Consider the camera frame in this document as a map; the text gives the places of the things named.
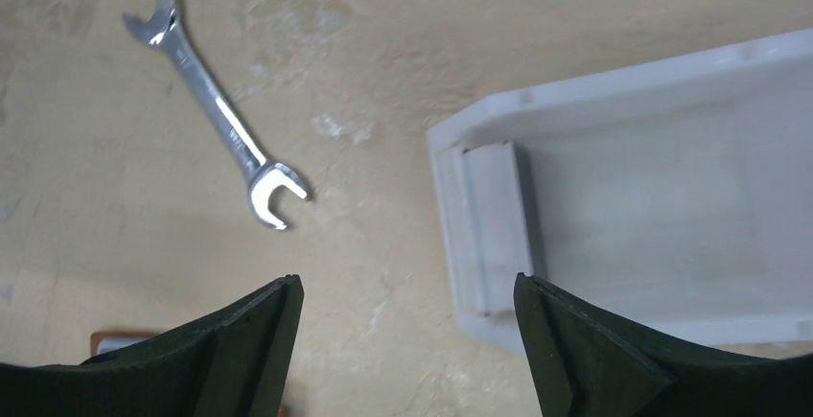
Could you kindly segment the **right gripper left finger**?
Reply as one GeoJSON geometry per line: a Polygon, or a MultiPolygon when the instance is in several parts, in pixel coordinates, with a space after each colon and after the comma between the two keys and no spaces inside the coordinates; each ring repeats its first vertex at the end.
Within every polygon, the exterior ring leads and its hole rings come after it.
{"type": "Polygon", "coordinates": [[[304,299],[297,275],[76,365],[1,366],[4,416],[276,416],[304,299]]]}

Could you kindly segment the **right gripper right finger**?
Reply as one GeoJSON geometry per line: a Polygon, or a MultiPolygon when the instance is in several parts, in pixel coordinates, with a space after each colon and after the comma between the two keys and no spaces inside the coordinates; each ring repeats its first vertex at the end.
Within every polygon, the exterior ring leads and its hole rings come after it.
{"type": "Polygon", "coordinates": [[[513,289],[545,416],[809,416],[812,357],[766,359],[692,343],[534,275],[513,289]]]}

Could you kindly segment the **silver open-end wrench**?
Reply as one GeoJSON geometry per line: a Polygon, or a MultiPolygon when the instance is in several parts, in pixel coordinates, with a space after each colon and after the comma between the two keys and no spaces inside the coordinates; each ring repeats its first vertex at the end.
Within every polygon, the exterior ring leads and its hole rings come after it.
{"type": "Polygon", "coordinates": [[[180,1],[156,0],[155,10],[147,21],[127,12],[122,19],[136,40],[161,51],[174,65],[239,166],[248,204],[256,219],[274,230],[288,229],[289,224],[274,209],[275,193],[284,189],[309,200],[310,187],[295,170],[266,153],[244,123],[186,35],[180,1]]]}

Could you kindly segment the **brown leather card holder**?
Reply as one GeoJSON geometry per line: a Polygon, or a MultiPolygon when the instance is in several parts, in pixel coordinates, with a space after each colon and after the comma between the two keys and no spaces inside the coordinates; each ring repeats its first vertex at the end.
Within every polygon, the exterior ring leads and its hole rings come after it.
{"type": "Polygon", "coordinates": [[[146,330],[105,330],[90,336],[90,356],[95,357],[158,336],[146,330]]]}

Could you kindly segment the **white plastic bin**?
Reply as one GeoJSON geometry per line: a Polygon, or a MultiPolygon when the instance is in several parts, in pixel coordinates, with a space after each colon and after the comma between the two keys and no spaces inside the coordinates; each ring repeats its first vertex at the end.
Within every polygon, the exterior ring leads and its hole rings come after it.
{"type": "Polygon", "coordinates": [[[705,345],[812,337],[812,33],[485,97],[427,133],[456,324],[515,278],[705,345]]]}

